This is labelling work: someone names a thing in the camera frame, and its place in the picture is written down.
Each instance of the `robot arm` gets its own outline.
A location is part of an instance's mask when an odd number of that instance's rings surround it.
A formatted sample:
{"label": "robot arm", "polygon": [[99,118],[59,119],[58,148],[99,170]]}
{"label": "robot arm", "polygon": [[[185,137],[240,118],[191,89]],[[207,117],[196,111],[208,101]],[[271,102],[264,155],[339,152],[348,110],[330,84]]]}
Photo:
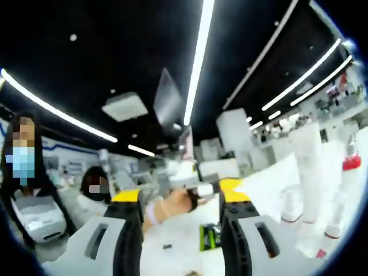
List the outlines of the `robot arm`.
{"label": "robot arm", "polygon": [[[232,191],[235,179],[220,181],[221,245],[225,275],[310,275],[320,259],[308,259],[285,229],[260,216],[249,198]],[[139,276],[143,213],[140,190],[113,199],[105,217],[94,217],[68,241],[67,251],[44,264],[52,275]]]}

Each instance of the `blue face mask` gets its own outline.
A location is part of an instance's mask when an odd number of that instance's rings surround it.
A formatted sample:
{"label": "blue face mask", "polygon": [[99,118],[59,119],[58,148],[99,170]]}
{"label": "blue face mask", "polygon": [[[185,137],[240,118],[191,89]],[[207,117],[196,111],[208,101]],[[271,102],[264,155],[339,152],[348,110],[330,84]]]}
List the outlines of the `blue face mask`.
{"label": "blue face mask", "polygon": [[13,147],[12,154],[6,155],[6,162],[12,164],[13,178],[19,178],[21,186],[27,186],[27,179],[35,177],[35,149]]}

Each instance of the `green object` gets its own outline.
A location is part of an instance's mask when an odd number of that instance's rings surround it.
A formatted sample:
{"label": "green object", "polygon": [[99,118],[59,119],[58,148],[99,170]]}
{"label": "green object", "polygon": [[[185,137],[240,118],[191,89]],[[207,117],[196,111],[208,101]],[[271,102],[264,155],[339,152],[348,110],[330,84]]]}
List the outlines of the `green object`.
{"label": "green object", "polygon": [[221,247],[221,233],[217,225],[206,224],[200,226],[200,251]]}

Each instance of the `wrist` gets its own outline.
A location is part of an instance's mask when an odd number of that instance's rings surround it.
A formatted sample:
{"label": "wrist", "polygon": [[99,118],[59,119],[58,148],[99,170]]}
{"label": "wrist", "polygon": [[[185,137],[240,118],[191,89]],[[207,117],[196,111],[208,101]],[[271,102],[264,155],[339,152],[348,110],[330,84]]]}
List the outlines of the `wrist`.
{"label": "wrist", "polygon": [[170,217],[170,214],[167,213],[167,201],[160,200],[155,203],[155,217],[158,223],[162,223]]}

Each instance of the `hand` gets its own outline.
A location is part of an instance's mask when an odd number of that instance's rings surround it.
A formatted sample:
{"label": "hand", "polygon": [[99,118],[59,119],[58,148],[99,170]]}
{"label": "hand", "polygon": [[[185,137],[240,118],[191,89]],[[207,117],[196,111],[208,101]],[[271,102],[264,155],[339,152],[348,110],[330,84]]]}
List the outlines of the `hand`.
{"label": "hand", "polygon": [[[206,204],[204,199],[198,200],[198,206]],[[163,207],[169,216],[176,214],[184,214],[191,210],[191,200],[185,188],[180,188],[172,191],[172,193],[164,200]]]}

